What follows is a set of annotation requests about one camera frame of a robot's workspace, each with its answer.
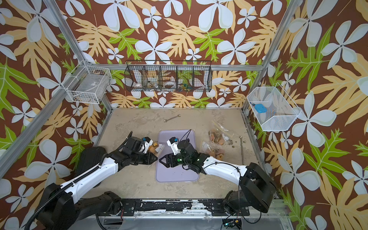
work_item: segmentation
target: brown wall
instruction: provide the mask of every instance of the brown wall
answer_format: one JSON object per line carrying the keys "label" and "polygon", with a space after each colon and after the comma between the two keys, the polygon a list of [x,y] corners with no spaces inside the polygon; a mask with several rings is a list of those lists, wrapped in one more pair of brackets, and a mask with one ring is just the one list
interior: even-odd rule
{"label": "brown wall", "polygon": [[[66,49],[66,42],[58,36],[60,30],[50,23],[52,18],[46,17],[50,30],[42,28],[40,40],[32,37],[34,34],[27,35],[26,28],[35,18],[36,6],[32,2],[36,1],[29,1],[28,9],[23,1],[4,0],[0,5],[4,16],[4,21],[0,20],[0,43],[7,47],[3,47],[0,54],[3,77],[0,81],[1,154],[6,153],[6,149],[51,99],[66,73],[77,64],[71,50]],[[40,12],[46,14],[48,9],[41,2],[40,7]],[[60,104],[1,179],[1,229],[24,227],[37,207],[43,189],[50,183],[61,184],[71,179],[81,151],[92,146],[91,140],[97,135],[98,124],[102,124],[106,111],[103,105],[81,103],[77,106],[81,109],[79,114],[74,112],[73,106],[76,103],[66,100]],[[76,141],[71,129],[67,131],[68,127],[73,127],[73,119],[77,124],[83,122],[79,129],[82,134],[77,132]],[[40,223],[36,224],[38,229],[44,228]]]}
{"label": "brown wall", "polygon": [[[279,68],[262,81],[284,87],[289,81],[288,92],[306,117],[277,133],[260,130],[252,113],[250,119],[294,229],[368,229],[367,3],[313,2],[298,8],[289,26],[293,33],[288,31],[278,62],[271,63]],[[297,22],[310,18],[314,24],[303,32]],[[342,54],[327,52],[343,42]]]}
{"label": "brown wall", "polygon": [[[197,64],[200,64],[201,61],[206,61],[207,64],[209,61],[212,64],[244,64],[245,59],[247,64],[261,64],[287,7],[287,1],[277,1],[276,6],[270,1],[225,1],[220,6],[223,12],[226,12],[224,16],[221,16],[221,25],[219,24],[219,10],[216,10],[213,24],[209,28],[205,26],[205,20],[203,20],[203,24],[199,24],[199,17],[205,9],[213,7],[213,4],[203,5],[201,4],[202,0],[171,1],[172,3],[169,1],[131,0],[117,4],[116,6],[124,9],[124,12],[134,12],[134,16],[140,21],[139,28],[134,29],[133,17],[124,18],[119,8],[117,18],[111,16],[116,13],[116,10],[109,11],[113,8],[110,1],[90,0],[88,2],[90,5],[82,3],[83,8],[80,8],[79,11],[72,6],[74,9],[74,13],[72,13],[66,1],[57,1],[61,11],[68,17],[67,22],[73,30],[74,36],[78,42],[82,42],[81,45],[85,48],[86,57],[92,62],[105,64],[125,63],[126,60],[141,60],[144,63],[146,57],[159,60],[157,54],[149,56],[150,50],[142,51],[145,47],[143,44],[146,44],[147,47],[151,45],[148,37],[151,37],[152,41],[156,42],[157,40],[156,47],[159,44],[167,46],[166,49],[162,49],[161,52],[164,55],[161,57],[178,60],[180,63],[186,59],[193,60],[193,57],[187,57],[190,56],[189,49],[194,52],[199,49],[199,52],[195,54],[200,55],[200,57],[195,56],[200,60]],[[176,11],[173,3],[178,5]],[[153,25],[152,21],[148,24],[144,23],[144,20],[149,18],[149,14],[145,15],[142,10],[145,9],[146,12],[149,12],[153,6],[156,7],[153,18],[157,19],[157,27]],[[171,15],[167,13],[165,15],[165,6],[171,9]],[[249,25],[245,26],[246,20],[237,24],[238,20],[245,17],[243,12],[245,10],[249,12],[251,7],[254,7],[254,12],[249,17],[251,19]],[[231,15],[233,23],[226,26],[226,21],[231,18]],[[212,18],[212,16],[206,15],[204,18]],[[114,24],[117,20],[120,23],[119,28]],[[232,58],[229,56],[231,50],[234,49],[231,47],[234,46],[234,40],[237,44],[239,43],[238,47],[244,48],[244,50],[239,51],[239,58],[236,55],[233,55]],[[218,49],[220,42],[223,42],[222,49]],[[115,48],[118,50],[116,52],[118,59],[112,53]],[[252,83],[245,80],[252,81],[255,75],[256,73],[250,72],[214,72],[213,90],[208,94],[196,93],[193,95],[192,92],[131,93],[125,89],[123,71],[117,71],[113,74],[114,80],[108,97],[116,107],[207,107],[219,106],[219,104],[222,107],[241,107]],[[236,88],[239,85],[238,82],[243,84],[240,89]]]}

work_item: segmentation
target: table surface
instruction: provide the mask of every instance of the table surface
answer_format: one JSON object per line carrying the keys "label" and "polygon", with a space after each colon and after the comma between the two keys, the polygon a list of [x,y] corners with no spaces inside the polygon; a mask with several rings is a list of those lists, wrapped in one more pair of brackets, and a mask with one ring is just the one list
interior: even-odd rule
{"label": "table surface", "polygon": [[[181,117],[163,122],[180,114]],[[233,130],[232,144],[225,143],[223,161],[242,164],[239,136],[243,137],[244,164],[258,163],[249,140],[240,109],[115,109],[100,141],[107,152],[115,150],[130,131],[134,137],[158,139],[162,130],[195,131],[197,149],[201,150],[203,141],[209,142],[208,131],[212,120]],[[103,180],[90,190],[84,198],[96,197],[112,191],[121,198],[142,199],[203,199],[224,198],[230,190],[238,190],[237,184],[223,178],[200,174],[197,181],[160,183],[155,179],[156,164],[129,165],[118,173]]]}

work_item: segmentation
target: metal rod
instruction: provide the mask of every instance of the metal rod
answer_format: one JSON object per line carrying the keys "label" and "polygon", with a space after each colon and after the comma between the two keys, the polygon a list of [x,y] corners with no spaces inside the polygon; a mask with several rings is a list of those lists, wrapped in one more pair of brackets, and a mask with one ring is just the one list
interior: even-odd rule
{"label": "metal rod", "polygon": [[253,150],[254,150],[254,154],[259,162],[259,166],[263,169],[263,171],[266,172],[267,175],[269,175],[269,173],[266,170],[266,166],[265,166],[265,161],[263,160],[263,158],[261,157],[261,151],[259,149],[258,146],[258,142],[257,140],[254,138],[253,132],[252,132],[252,127],[251,124],[249,123],[248,118],[245,116],[244,112],[241,112],[241,116],[243,117],[243,121],[245,124],[245,127],[248,130],[248,135],[249,135],[249,139],[251,141]]}
{"label": "metal rod", "polygon": [[102,96],[102,103],[105,105],[105,108],[106,108],[106,110],[108,111],[108,112],[111,112],[111,111],[113,111],[113,108],[111,107],[111,103],[110,103],[110,101],[109,101],[109,99],[107,98],[107,96],[106,96],[106,94],[104,94],[103,96]]}
{"label": "metal rod", "polygon": [[54,15],[54,18],[59,25],[60,31],[63,33],[65,40],[69,44],[71,50],[73,53],[77,56],[78,62],[86,61],[84,58],[83,52],[80,49],[77,40],[74,37],[74,34],[72,30],[70,29],[68,23],[64,19],[63,15],[61,14],[61,11],[59,9],[59,6],[57,5],[55,0],[44,0],[43,1],[46,5],[46,7],[51,10],[52,14]]}
{"label": "metal rod", "polygon": [[244,165],[244,151],[243,151],[243,137],[240,136],[240,148],[241,148],[241,162]]}
{"label": "metal rod", "polygon": [[[146,64],[134,64],[135,66],[145,66]],[[124,70],[126,64],[92,64],[92,66],[109,68],[110,70]],[[167,64],[159,64],[158,66],[167,66]],[[211,65],[212,71],[261,71],[262,65]]]}
{"label": "metal rod", "polygon": [[[72,79],[73,78],[67,79],[66,84],[69,84]],[[25,130],[9,146],[6,153],[0,160],[0,178],[2,178],[5,173],[10,169],[10,167],[17,161],[19,155],[37,135],[37,132],[42,128],[42,126],[52,115],[52,113],[57,109],[60,103],[63,102],[65,96],[67,96],[67,92],[63,88],[60,89],[36,115],[36,117],[25,128]]]}
{"label": "metal rod", "polygon": [[93,147],[97,147],[100,144],[102,135],[106,130],[107,124],[109,123],[109,120],[110,120],[112,114],[113,114],[112,111],[107,111],[105,121],[102,124],[101,131],[98,133],[97,140],[93,143]]}
{"label": "metal rod", "polygon": [[271,57],[273,53],[277,50],[281,39],[284,36],[284,33],[288,30],[288,26],[291,22],[291,19],[293,18],[293,15],[295,14],[295,11],[298,7],[298,4],[300,3],[300,0],[291,0],[289,7],[286,9],[286,12],[284,14],[284,17],[282,18],[280,25],[277,29],[277,32],[275,34],[275,37],[272,40],[272,43],[270,45],[270,48],[268,49],[268,52],[266,54],[265,60],[262,63],[263,69],[257,76],[257,78],[254,80],[254,83],[252,87],[250,88],[250,92],[258,86],[259,82],[262,80],[262,78],[267,73],[267,66],[270,63]]}

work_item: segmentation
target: white flower pattern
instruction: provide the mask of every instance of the white flower pattern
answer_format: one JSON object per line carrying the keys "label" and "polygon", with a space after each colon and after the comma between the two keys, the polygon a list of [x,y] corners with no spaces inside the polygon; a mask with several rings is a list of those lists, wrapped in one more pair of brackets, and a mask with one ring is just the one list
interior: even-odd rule
{"label": "white flower pattern", "polygon": [[97,137],[98,137],[98,134],[101,132],[101,129],[102,129],[102,125],[100,123],[97,123],[97,126],[96,126],[96,129],[97,129],[97,135],[93,136],[91,138],[91,141],[93,143],[95,143],[97,141]]}
{"label": "white flower pattern", "polygon": [[[4,225],[4,230],[24,230],[25,224],[29,221],[31,216],[35,213],[35,208],[31,208],[28,213],[25,215],[22,224],[19,225],[19,219],[16,216],[10,217],[6,220]],[[32,222],[31,226],[29,227],[30,230],[37,227],[36,222]]]}
{"label": "white flower pattern", "polygon": [[32,109],[29,112],[27,112],[30,106],[31,105],[29,104],[28,101],[22,103],[22,110],[18,109],[15,106],[12,106],[16,115],[14,115],[14,117],[11,119],[11,122],[15,123],[23,118],[23,125],[28,126],[30,122],[27,119],[30,117],[34,118],[36,116],[36,113],[33,112]]}
{"label": "white flower pattern", "polygon": [[281,143],[284,143],[285,149],[289,149],[289,145],[293,144],[293,141],[289,139],[290,131],[284,132],[282,131],[282,137],[280,139]]}
{"label": "white flower pattern", "polygon": [[199,28],[207,32],[212,26],[213,18],[215,17],[216,9],[219,10],[219,25],[220,28],[230,28],[233,24],[233,13],[222,3],[231,0],[196,0],[201,5],[210,5],[198,17]]}
{"label": "white flower pattern", "polygon": [[45,188],[56,182],[56,173],[59,178],[70,175],[70,170],[63,164],[58,162],[66,160],[71,154],[71,147],[64,146],[56,157],[56,143],[53,140],[46,139],[39,145],[41,153],[50,160],[50,163],[41,161],[33,161],[24,172],[24,176],[29,179],[36,179],[49,171],[47,176]]}
{"label": "white flower pattern", "polygon": [[247,29],[249,26],[249,21],[253,21],[254,19],[256,19],[256,16],[253,16],[251,14],[254,13],[255,7],[252,6],[251,8],[249,8],[249,11],[247,12],[247,9],[241,9],[239,14],[241,16],[244,16],[244,18],[239,18],[237,24],[240,25],[245,21],[245,28]]}
{"label": "white flower pattern", "polygon": [[45,19],[55,27],[58,27],[58,24],[49,9],[46,8],[41,12],[42,0],[31,1],[33,8],[26,0],[10,0],[10,2],[18,9],[34,15],[27,25],[27,39],[30,42],[38,42],[42,37],[43,31],[46,39],[54,46],[59,47],[59,41]]}
{"label": "white flower pattern", "polygon": [[238,32],[236,32],[236,34],[234,35],[234,45],[232,45],[229,41],[225,40],[220,42],[217,45],[217,51],[218,52],[227,52],[227,51],[231,51],[229,54],[223,56],[221,58],[221,64],[229,64],[233,57],[234,57],[234,53],[236,55],[236,58],[238,60],[238,62],[240,64],[245,64],[247,61],[247,56],[245,53],[245,51],[250,50],[256,43],[255,42],[247,42],[243,45],[240,45],[240,43],[242,41],[244,41],[245,39],[245,30],[244,29],[240,29]]}
{"label": "white flower pattern", "polygon": [[272,4],[272,14],[276,15],[281,11],[282,2],[280,0],[261,0],[261,1],[269,1],[263,8],[261,9],[260,16],[264,17],[268,14]]}
{"label": "white flower pattern", "polygon": [[222,97],[217,100],[217,104],[211,102],[206,105],[206,108],[229,108],[230,106],[232,106],[231,103],[224,104],[224,102],[225,102],[225,98]]}
{"label": "white flower pattern", "polygon": [[345,171],[342,173],[343,177],[347,180],[354,178],[354,181],[358,181],[354,185],[354,190],[358,195],[367,194],[367,189],[364,186],[364,183],[368,185],[368,170],[363,170],[363,168],[357,162],[353,160],[351,161],[351,166],[353,167],[356,175],[354,175],[353,173],[349,171]]}
{"label": "white flower pattern", "polygon": [[6,197],[11,193],[11,183],[7,179],[0,179],[0,199]]}
{"label": "white flower pattern", "polygon": [[119,53],[119,49],[118,48],[114,48],[114,50],[112,50],[112,49],[110,49],[110,48],[108,48],[107,49],[107,51],[108,51],[108,53],[110,54],[109,55],[109,59],[110,60],[114,60],[114,58],[116,59],[116,61],[119,63],[119,61],[120,61],[120,59],[121,58],[124,58],[124,56],[123,55],[121,55],[121,54],[118,54]]}
{"label": "white flower pattern", "polygon": [[189,61],[190,59],[193,59],[193,61],[196,61],[197,59],[202,58],[202,56],[197,53],[199,53],[199,48],[195,48],[195,52],[193,52],[192,49],[188,49],[188,55],[185,57],[185,60]]}
{"label": "white flower pattern", "polygon": [[153,26],[157,29],[157,22],[156,21],[160,21],[161,17],[155,15],[155,13],[156,13],[156,7],[155,6],[151,7],[151,12],[148,9],[143,9],[142,10],[142,14],[149,17],[149,18],[144,19],[144,24],[148,25],[152,21]]}
{"label": "white flower pattern", "polygon": [[227,87],[226,89],[220,89],[220,92],[221,93],[219,93],[219,96],[223,95],[224,97],[226,97],[227,94],[231,93],[231,90],[229,87]]}
{"label": "white flower pattern", "polygon": [[180,15],[183,13],[183,4],[177,0],[169,0],[164,8],[163,8],[163,15],[168,18],[171,16],[171,4],[174,6],[175,13]]}
{"label": "white flower pattern", "polygon": [[137,43],[135,44],[135,49],[139,52],[151,51],[151,53],[144,58],[144,60],[146,60],[146,63],[154,64],[157,54],[160,60],[162,60],[166,64],[170,64],[169,56],[160,51],[168,51],[172,45],[172,42],[164,42],[156,46],[159,40],[159,34],[153,28],[148,31],[147,38],[150,44],[142,40],[137,41]]}
{"label": "white flower pattern", "polygon": [[271,62],[277,61],[279,59],[280,56],[280,50],[276,50],[273,54],[272,57],[270,59],[270,63],[268,63],[267,65],[267,75],[268,77],[273,77],[273,75],[275,74],[276,68],[271,65]]}
{"label": "white flower pattern", "polygon": [[311,220],[309,217],[305,217],[304,220],[307,223],[308,227],[312,230],[325,230],[327,227],[327,222],[321,215],[316,216],[316,224],[314,224],[313,220]]}
{"label": "white flower pattern", "polygon": [[247,86],[246,86],[246,84],[248,84],[250,81],[251,81],[250,79],[245,79],[245,80],[243,81],[243,77],[242,77],[242,76],[240,76],[240,77],[238,78],[238,81],[237,81],[237,82],[236,82],[236,81],[231,82],[231,85],[236,85],[236,87],[234,88],[233,92],[238,92],[238,91],[239,91],[239,89],[240,89],[242,92],[244,92],[245,90],[247,90]]}
{"label": "white flower pattern", "polygon": [[120,90],[119,86],[117,86],[115,84],[116,84],[116,79],[114,79],[114,78],[110,79],[110,84],[107,86],[106,90],[108,92],[112,92],[113,89],[116,90],[116,91],[119,91]]}
{"label": "white flower pattern", "polygon": [[[14,37],[9,35],[9,34],[2,34],[0,35],[0,44],[3,45],[11,45],[14,42]],[[0,45],[0,52],[2,52],[5,56],[7,56],[8,58],[16,61],[17,58],[15,57],[13,51],[11,51],[8,47],[5,47],[3,45]]]}
{"label": "white flower pattern", "polygon": [[126,22],[126,24],[130,28],[139,28],[140,22],[138,16],[129,9],[128,7],[124,6],[122,3],[128,0],[94,0],[99,4],[111,4],[103,13],[103,19],[106,22],[106,25],[112,29],[113,31],[120,30],[120,20],[117,13],[117,9],[120,9],[121,14]]}
{"label": "white flower pattern", "polygon": [[166,94],[168,94],[169,92],[168,91],[160,91],[157,93],[157,95],[163,95],[164,97],[166,97]]}
{"label": "white flower pattern", "polygon": [[[89,43],[87,41],[78,42],[79,48],[81,48],[81,51],[87,51],[89,49]],[[95,60],[91,57],[91,55],[87,54],[86,52],[82,52],[84,58],[87,59],[90,63],[95,63]]]}
{"label": "white flower pattern", "polygon": [[71,104],[70,106],[73,109],[73,115],[75,115],[75,116],[80,116],[81,115],[81,111],[83,109],[83,106],[79,105],[79,102],[76,102],[75,105]]}
{"label": "white flower pattern", "polygon": [[343,60],[347,63],[356,62],[358,60],[357,53],[354,50],[346,47],[346,45],[361,39],[368,32],[368,24],[359,25],[345,40],[346,35],[349,32],[350,26],[351,21],[343,22],[337,29],[335,34],[336,41],[339,44],[329,43],[321,51],[321,54],[323,56],[327,56],[336,50],[336,52],[332,55],[331,60],[328,63],[327,69],[332,68],[339,62],[341,52]]}
{"label": "white flower pattern", "polygon": [[306,112],[307,116],[305,115],[305,113],[303,113],[303,111],[300,113],[298,118],[304,122],[295,124],[292,128],[291,134],[294,137],[300,137],[301,135],[303,135],[305,127],[307,127],[307,139],[309,143],[311,143],[316,147],[321,147],[325,142],[325,138],[312,125],[312,123],[316,123],[322,126],[331,126],[332,123],[335,121],[337,115],[335,112],[331,110],[324,109],[317,112],[311,117],[313,107],[314,107],[314,94],[313,91],[311,91],[305,97],[304,101],[304,111]]}
{"label": "white flower pattern", "polygon": [[164,98],[164,97],[160,97],[159,103],[153,102],[153,103],[149,104],[149,106],[151,108],[172,108],[172,107],[175,106],[175,103],[166,104],[166,98]]}
{"label": "white flower pattern", "polygon": [[84,132],[83,132],[83,129],[81,128],[82,127],[82,125],[83,125],[83,120],[80,120],[79,122],[78,122],[78,124],[76,123],[76,121],[75,121],[75,118],[74,117],[72,117],[71,119],[70,119],[70,124],[73,126],[73,127],[67,127],[66,128],[66,132],[67,132],[67,134],[69,134],[69,135],[72,135],[73,134],[73,140],[74,141],[77,141],[78,140],[78,133],[80,133],[80,134],[83,134]]}
{"label": "white flower pattern", "polygon": [[298,204],[302,205],[304,203],[305,196],[300,183],[302,183],[302,185],[304,185],[308,190],[314,191],[321,185],[319,175],[312,170],[297,173],[298,169],[304,162],[304,155],[299,148],[296,148],[291,155],[293,168],[290,167],[284,156],[278,154],[278,160],[281,167],[283,167],[284,170],[288,171],[288,173],[282,172],[280,183],[285,185],[290,183],[294,179],[293,195]]}
{"label": "white flower pattern", "polygon": [[68,80],[70,75],[67,74],[64,77],[64,80],[61,81],[61,67],[54,61],[51,63],[51,72],[54,75],[56,81],[53,81],[46,77],[42,77],[38,78],[37,82],[46,89],[53,89],[56,87],[51,93],[51,97],[53,97],[60,89],[64,89],[64,82]]}
{"label": "white flower pattern", "polygon": [[13,203],[10,208],[10,212],[13,212],[18,207],[19,204],[22,206],[22,208],[27,207],[28,202],[29,202],[27,197],[29,197],[33,193],[34,188],[30,187],[26,192],[24,192],[25,189],[26,189],[25,184],[22,184],[18,188],[18,194],[19,194],[18,197],[11,196],[5,199],[7,203]]}
{"label": "white flower pattern", "polygon": [[294,52],[307,28],[307,46],[314,47],[317,45],[321,37],[322,27],[318,22],[313,22],[313,20],[319,19],[328,14],[335,7],[337,1],[338,0],[322,0],[315,12],[313,11],[318,1],[309,0],[307,2],[307,18],[296,18],[289,25],[290,33],[299,31],[295,34],[293,41],[291,42],[290,53]]}
{"label": "white flower pattern", "polygon": [[72,5],[76,8],[76,10],[78,10],[80,14],[86,13],[86,9],[80,2],[78,2],[77,0],[67,0],[65,2],[65,10],[69,14],[69,16],[73,17],[75,15]]}
{"label": "white flower pattern", "polygon": [[9,9],[6,9],[6,8],[0,8],[0,24],[2,25],[5,25],[5,17],[7,18],[11,18],[13,17],[13,13],[9,10]]}
{"label": "white flower pattern", "polygon": [[288,90],[290,88],[290,85],[294,85],[295,84],[295,80],[292,79],[293,73],[289,73],[289,74],[284,74],[285,80],[286,81],[282,81],[281,82],[281,86],[284,87],[285,86],[285,90]]}

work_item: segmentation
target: blue object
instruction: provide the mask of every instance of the blue object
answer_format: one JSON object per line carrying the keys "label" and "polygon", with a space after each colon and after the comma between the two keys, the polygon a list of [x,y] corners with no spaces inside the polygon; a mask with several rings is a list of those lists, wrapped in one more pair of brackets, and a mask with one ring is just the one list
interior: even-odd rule
{"label": "blue object", "polygon": [[257,111],[257,112],[259,112],[259,113],[265,113],[265,112],[267,112],[266,107],[265,107],[265,106],[263,106],[262,104],[256,104],[256,105],[254,106],[254,108],[255,108],[255,109],[256,109],[256,111]]}

